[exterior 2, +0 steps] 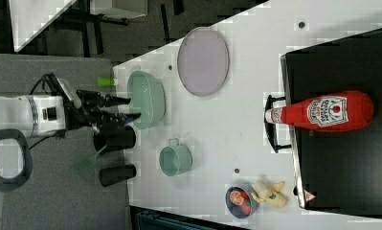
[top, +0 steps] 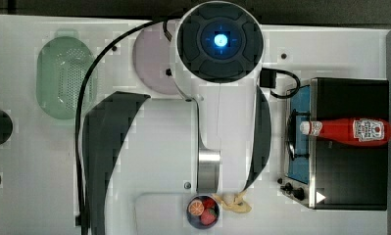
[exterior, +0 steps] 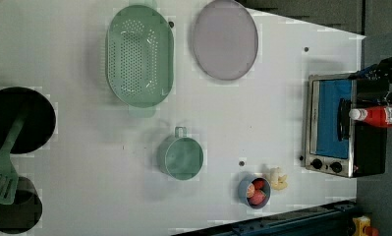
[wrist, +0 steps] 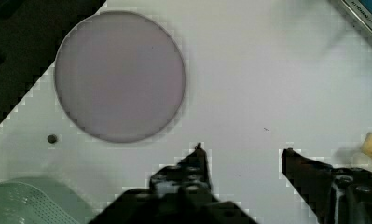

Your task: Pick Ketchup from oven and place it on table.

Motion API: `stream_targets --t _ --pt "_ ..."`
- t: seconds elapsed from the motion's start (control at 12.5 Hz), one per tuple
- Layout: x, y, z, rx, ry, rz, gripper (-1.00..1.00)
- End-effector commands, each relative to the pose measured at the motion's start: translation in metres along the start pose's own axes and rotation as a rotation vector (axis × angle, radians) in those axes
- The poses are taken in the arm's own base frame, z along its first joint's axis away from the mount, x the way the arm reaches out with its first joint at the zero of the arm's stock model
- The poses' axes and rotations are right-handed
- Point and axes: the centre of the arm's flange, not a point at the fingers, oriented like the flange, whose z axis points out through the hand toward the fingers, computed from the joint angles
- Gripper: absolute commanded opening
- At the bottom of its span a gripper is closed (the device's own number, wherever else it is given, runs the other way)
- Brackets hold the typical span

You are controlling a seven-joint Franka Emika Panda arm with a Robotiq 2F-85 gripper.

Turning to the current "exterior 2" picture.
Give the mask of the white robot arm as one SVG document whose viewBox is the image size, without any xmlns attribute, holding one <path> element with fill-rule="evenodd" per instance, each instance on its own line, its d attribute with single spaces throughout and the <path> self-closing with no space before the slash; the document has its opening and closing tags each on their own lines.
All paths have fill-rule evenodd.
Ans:
<svg viewBox="0 0 382 230">
<path fill-rule="evenodd" d="M 129 104 L 130 100 L 91 91 L 72 94 L 0 96 L 0 153 L 19 156 L 17 173 L 0 170 L 0 192 L 23 186 L 33 173 L 29 138 L 62 136 L 68 130 L 91 127 L 97 132 L 121 127 L 140 117 L 138 113 L 109 113 L 104 107 Z"/>
</svg>

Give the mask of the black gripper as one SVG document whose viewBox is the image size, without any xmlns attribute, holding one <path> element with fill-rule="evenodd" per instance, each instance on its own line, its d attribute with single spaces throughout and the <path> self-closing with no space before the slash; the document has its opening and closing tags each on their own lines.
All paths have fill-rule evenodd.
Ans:
<svg viewBox="0 0 382 230">
<path fill-rule="evenodd" d="M 88 90 L 79 90 L 77 95 L 81 102 L 80 107 L 75 106 L 76 101 L 72 101 L 66 94 L 63 95 L 67 130 L 82 127 L 92 127 L 94 130 L 107 127 L 124 127 L 141 117 L 140 113 L 104 113 L 101 110 L 102 107 L 129 104 L 131 100 L 128 98 L 103 96 L 100 92 Z"/>
</svg>

